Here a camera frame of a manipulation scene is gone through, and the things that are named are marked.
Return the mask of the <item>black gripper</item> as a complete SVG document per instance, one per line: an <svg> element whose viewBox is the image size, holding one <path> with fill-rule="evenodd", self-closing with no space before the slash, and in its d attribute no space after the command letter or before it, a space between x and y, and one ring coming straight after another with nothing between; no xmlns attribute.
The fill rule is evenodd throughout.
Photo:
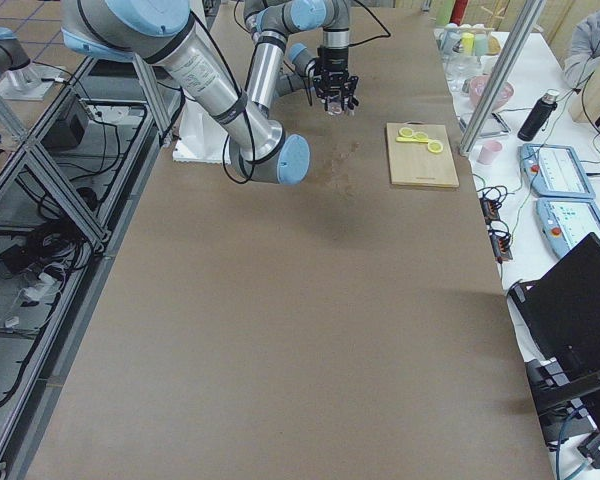
<svg viewBox="0 0 600 480"><path fill-rule="evenodd" d="M330 105L330 83L344 83L342 87L343 106L356 108L359 100L355 96L359 77L349 75L349 48L321 45L318 50L313 86L325 111Z"/></svg>

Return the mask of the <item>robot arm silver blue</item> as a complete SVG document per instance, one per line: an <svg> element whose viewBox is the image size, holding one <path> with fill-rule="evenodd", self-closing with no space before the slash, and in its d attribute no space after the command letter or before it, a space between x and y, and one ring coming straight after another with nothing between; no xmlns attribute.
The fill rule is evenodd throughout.
<svg viewBox="0 0 600 480"><path fill-rule="evenodd" d="M359 105L358 77L348 70L349 1L247 1L245 10L245 25L255 41L246 89L260 110L271 109L285 56L300 78L312 82L328 113L350 113ZM291 35L315 29L323 31L315 58L302 46L287 47Z"/></svg>
<svg viewBox="0 0 600 480"><path fill-rule="evenodd" d="M235 183L295 185L310 147L268 118L236 82L205 22L186 1L65 1L65 45L85 56L163 68L225 131L221 164Z"/></svg>

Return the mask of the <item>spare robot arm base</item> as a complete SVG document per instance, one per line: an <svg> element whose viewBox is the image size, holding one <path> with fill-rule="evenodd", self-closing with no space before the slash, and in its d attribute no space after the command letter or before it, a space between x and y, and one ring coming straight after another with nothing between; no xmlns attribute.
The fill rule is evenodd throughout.
<svg viewBox="0 0 600 480"><path fill-rule="evenodd" d="M0 96L14 101L42 101L53 80L44 81L45 67L36 66L14 34L0 27Z"/></svg>

